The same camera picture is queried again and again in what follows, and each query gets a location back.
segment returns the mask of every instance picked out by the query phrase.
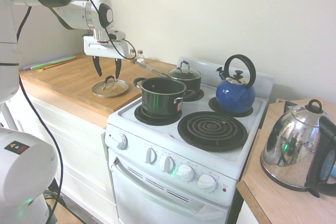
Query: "kettle spout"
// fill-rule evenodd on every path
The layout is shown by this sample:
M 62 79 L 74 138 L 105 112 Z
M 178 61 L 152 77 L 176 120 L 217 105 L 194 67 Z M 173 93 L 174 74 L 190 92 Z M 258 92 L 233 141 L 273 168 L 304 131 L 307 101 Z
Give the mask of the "kettle spout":
M 219 72 L 219 77 L 222 79 L 222 80 L 225 80 L 225 76 L 224 76 L 224 71 L 223 71 L 223 68 L 220 67 L 220 68 L 217 68 L 217 70 Z

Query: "cooking pot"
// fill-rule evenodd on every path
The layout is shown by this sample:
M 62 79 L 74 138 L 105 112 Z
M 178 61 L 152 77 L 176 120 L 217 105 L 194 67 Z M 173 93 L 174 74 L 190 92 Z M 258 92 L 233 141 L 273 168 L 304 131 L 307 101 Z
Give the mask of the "cooking pot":
M 186 64 L 187 68 L 182 68 L 182 64 Z M 168 77 L 174 80 L 182 81 L 186 86 L 186 91 L 194 91 L 193 95 L 188 95 L 188 99 L 194 98 L 201 89 L 201 73 L 197 70 L 190 69 L 189 62 L 183 60 L 180 66 L 168 72 Z
M 318 192 L 336 196 L 336 184 L 327 184 L 336 161 L 336 125 L 321 102 L 313 99 L 285 112 L 274 125 L 260 161 L 265 173 L 286 188 L 308 190 L 316 197 Z
M 185 96 L 184 96 L 183 101 L 193 100 L 197 96 L 197 93 L 199 92 L 199 90 L 201 89 L 201 73 L 197 70 L 190 69 L 189 62 L 185 60 L 181 61 L 180 65 L 177 68 L 170 70 L 168 74 L 155 70 L 141 63 L 140 61 L 137 61 L 136 64 L 162 77 L 167 77 L 173 80 L 183 82 L 186 85 Z M 186 64 L 187 68 L 182 68 L 182 64 Z
M 250 72 L 250 79 L 247 82 L 243 78 L 243 71 L 236 70 L 236 74 L 230 76 L 229 66 L 233 59 L 241 60 Z M 219 83 L 216 90 L 216 101 L 227 112 L 245 113 L 251 109 L 256 92 L 253 84 L 256 80 L 256 69 L 252 61 L 244 55 L 233 55 L 227 59 L 222 68 L 218 68 L 219 76 L 222 81 Z
M 143 108 L 154 115 L 171 116 L 182 108 L 183 82 L 164 78 L 136 78 L 133 84 L 141 90 Z

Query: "floor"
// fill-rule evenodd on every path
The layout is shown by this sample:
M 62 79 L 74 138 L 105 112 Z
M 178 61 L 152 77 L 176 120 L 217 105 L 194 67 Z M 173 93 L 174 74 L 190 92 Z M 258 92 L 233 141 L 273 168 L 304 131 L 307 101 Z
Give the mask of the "floor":
M 103 224 L 83 208 L 78 206 L 69 197 L 62 193 L 61 196 L 68 209 L 63 207 L 60 203 L 57 204 L 55 209 L 55 216 L 58 219 L 57 224 Z M 52 207 L 55 201 L 53 199 L 49 199 L 47 202 Z

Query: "oven door handle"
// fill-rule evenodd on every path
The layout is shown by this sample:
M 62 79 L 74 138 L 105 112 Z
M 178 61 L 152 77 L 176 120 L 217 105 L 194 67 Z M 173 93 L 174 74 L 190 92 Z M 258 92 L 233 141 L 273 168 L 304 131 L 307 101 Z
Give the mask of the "oven door handle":
M 114 165 L 111 166 L 112 168 L 112 176 L 113 173 L 116 173 L 116 175 L 122 179 L 125 183 L 128 185 L 131 185 L 134 189 L 136 189 L 140 194 L 142 194 L 147 199 L 151 200 L 152 202 L 170 209 L 174 212 L 183 214 L 185 216 L 191 217 L 196 220 L 212 220 L 212 219 L 218 219 L 223 217 L 226 214 L 226 211 L 224 209 L 219 209 L 218 207 L 212 206 L 204 203 L 204 206 L 199 210 L 194 210 L 191 208 L 184 207 L 181 204 L 177 204 L 174 201 L 170 201 L 167 199 L 164 199 L 160 197 L 160 195 L 155 194 L 154 190 L 150 190 L 150 187 L 147 186 L 145 183 L 143 185 L 140 185 L 140 183 L 137 181 L 138 179 L 133 179 L 131 176 L 129 176 L 125 170 L 125 168 L 120 165 L 120 162 L 115 162 Z

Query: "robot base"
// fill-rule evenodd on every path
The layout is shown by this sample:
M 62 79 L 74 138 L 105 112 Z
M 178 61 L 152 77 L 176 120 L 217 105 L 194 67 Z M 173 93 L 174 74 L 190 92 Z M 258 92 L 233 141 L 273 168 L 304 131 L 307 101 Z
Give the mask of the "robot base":
M 45 224 L 50 210 L 43 195 L 31 202 L 21 205 L 0 206 L 0 224 Z M 49 224 L 55 224 L 57 219 L 52 217 Z

